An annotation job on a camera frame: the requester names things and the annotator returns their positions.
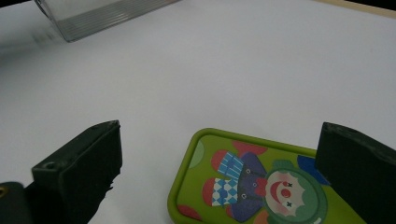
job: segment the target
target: tin lid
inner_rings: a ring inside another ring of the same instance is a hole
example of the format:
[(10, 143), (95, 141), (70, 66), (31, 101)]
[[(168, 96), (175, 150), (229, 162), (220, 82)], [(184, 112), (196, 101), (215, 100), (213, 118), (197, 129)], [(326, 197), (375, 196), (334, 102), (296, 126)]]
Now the tin lid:
[(204, 129), (168, 197), (176, 223), (364, 223), (315, 169), (316, 151)]

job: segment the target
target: yellow border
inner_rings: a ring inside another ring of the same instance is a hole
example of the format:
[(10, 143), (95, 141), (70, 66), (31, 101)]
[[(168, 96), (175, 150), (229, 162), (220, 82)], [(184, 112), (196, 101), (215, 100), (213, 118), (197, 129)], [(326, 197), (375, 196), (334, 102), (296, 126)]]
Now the yellow border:
[(345, 0), (314, 0), (314, 1), (328, 3), (328, 4), (336, 5), (339, 7), (347, 7), (347, 8), (356, 9), (359, 11), (369, 12), (369, 13), (373, 13), (376, 15), (381, 15), (381, 16), (396, 19), (396, 11), (384, 9), (382, 7), (371, 7), (371, 6), (367, 6), (364, 4), (348, 2)]

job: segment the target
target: clown face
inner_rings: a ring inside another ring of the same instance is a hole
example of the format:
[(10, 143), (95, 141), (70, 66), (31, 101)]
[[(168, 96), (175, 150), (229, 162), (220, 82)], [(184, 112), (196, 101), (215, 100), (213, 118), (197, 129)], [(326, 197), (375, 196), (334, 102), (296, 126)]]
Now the clown face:
[(273, 172), (268, 177), (265, 191), (267, 205), (276, 214), (295, 217), (297, 208), (304, 205), (305, 189), (290, 172)]

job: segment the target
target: transparent box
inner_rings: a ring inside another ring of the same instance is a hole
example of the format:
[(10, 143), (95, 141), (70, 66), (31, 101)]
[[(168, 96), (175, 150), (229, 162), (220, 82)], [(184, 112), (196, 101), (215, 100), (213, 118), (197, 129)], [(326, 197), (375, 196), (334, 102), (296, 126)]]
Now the transparent box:
[(141, 16), (178, 0), (35, 0), (67, 42)]

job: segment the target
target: red nose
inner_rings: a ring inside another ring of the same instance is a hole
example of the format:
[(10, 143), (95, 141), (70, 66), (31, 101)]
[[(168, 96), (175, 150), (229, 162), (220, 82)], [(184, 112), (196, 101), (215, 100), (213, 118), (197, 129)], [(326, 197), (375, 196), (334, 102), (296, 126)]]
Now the red nose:
[(282, 189), (280, 191), (280, 194), (284, 197), (284, 198), (289, 198), (291, 196), (291, 192), (288, 189)]

